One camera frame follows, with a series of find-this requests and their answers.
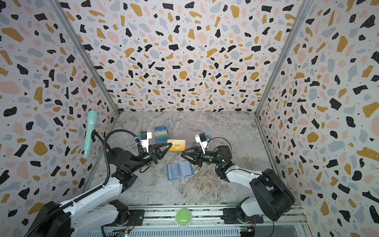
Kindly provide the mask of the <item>black microphone stand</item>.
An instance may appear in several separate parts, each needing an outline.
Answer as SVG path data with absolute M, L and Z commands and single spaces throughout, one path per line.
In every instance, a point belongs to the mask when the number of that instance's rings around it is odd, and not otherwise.
M 92 134 L 91 134 L 91 140 L 92 140 L 92 142 L 94 143 L 97 138 L 102 143 L 103 148 L 107 149 L 108 143 L 106 143 L 104 141 L 104 139 L 101 137 L 101 135 L 96 130 L 92 131 Z

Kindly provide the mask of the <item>clear box with cards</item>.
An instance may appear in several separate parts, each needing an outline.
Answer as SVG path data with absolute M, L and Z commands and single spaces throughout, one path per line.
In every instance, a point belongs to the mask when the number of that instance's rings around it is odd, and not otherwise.
M 167 126 L 155 127 L 154 136 L 157 143 L 159 144 L 167 143 L 169 139 L 168 127 Z

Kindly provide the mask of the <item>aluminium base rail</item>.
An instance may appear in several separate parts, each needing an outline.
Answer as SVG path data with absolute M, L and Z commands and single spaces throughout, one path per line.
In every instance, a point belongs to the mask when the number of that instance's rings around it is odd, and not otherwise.
M 73 222 L 73 228 L 82 234 L 104 228 L 107 231 L 142 228 L 253 228 L 258 226 L 307 226 L 308 223 L 298 205 L 281 216 L 277 221 L 264 214 L 255 214 L 245 220 L 237 216 L 237 210 L 230 204 L 183 204 L 183 205 L 140 205 L 131 206 L 128 217 L 117 221 L 113 219 L 116 208 L 111 205 L 96 208 L 84 217 Z

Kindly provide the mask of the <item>green push button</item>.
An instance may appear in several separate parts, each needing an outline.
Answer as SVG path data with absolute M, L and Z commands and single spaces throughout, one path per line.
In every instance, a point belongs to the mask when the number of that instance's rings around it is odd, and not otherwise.
M 187 228 L 192 222 L 192 212 L 187 208 L 181 208 L 175 215 L 175 223 L 179 228 Z

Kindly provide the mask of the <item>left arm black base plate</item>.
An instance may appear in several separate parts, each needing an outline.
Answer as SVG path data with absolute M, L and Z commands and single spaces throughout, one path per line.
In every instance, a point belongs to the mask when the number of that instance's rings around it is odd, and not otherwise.
M 114 222 L 105 225 L 106 227 L 137 227 L 142 226 L 144 220 L 145 210 L 143 209 L 133 209 L 133 210 L 124 210 L 117 215 Z

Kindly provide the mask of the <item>mint green microphone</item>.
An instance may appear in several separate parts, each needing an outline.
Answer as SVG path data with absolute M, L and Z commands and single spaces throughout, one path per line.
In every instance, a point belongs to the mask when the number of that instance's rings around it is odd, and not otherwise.
M 85 141 L 84 141 L 84 148 L 83 148 L 83 157 L 85 159 L 89 158 L 90 152 L 92 150 L 92 133 L 96 129 L 96 124 L 98 121 L 98 112 L 97 111 L 89 111 L 87 116 L 87 126 L 86 126 L 86 134 L 85 134 Z

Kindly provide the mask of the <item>blue leather card holder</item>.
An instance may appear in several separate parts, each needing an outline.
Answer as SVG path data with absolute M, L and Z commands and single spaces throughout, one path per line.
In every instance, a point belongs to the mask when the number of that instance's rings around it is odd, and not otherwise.
M 182 161 L 166 166 L 167 179 L 169 181 L 190 177 L 194 175 L 193 166 L 189 161 Z

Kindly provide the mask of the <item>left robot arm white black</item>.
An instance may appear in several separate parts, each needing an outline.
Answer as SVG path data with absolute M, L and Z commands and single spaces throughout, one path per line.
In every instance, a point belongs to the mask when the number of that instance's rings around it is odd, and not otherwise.
M 116 171 L 105 184 L 61 203 L 48 202 L 41 208 L 25 236 L 81 237 L 117 219 L 125 222 L 128 207 L 118 200 L 112 200 L 98 210 L 95 208 L 129 189 L 137 179 L 134 172 L 150 163 L 158 163 L 171 147 L 172 143 L 154 144 L 138 156 L 122 148 L 111 149 L 108 155 Z

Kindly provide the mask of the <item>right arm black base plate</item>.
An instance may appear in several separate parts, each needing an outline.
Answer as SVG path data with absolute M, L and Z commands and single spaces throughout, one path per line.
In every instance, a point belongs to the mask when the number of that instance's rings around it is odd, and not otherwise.
M 246 216 L 240 209 L 234 208 L 224 208 L 223 215 L 221 219 L 224 220 L 225 224 L 262 224 L 264 222 L 261 215 Z

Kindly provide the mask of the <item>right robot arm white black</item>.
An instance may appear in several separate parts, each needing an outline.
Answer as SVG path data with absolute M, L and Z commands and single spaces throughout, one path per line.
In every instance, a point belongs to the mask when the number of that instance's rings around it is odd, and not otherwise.
M 218 146 L 214 151 L 195 146 L 184 150 L 181 157 L 196 166 L 214 164 L 219 179 L 251 188 L 254 196 L 245 198 L 235 208 L 234 219 L 240 223 L 247 224 L 256 215 L 277 221 L 295 203 L 291 191 L 272 169 L 252 171 L 238 167 L 232 162 L 229 146 Z

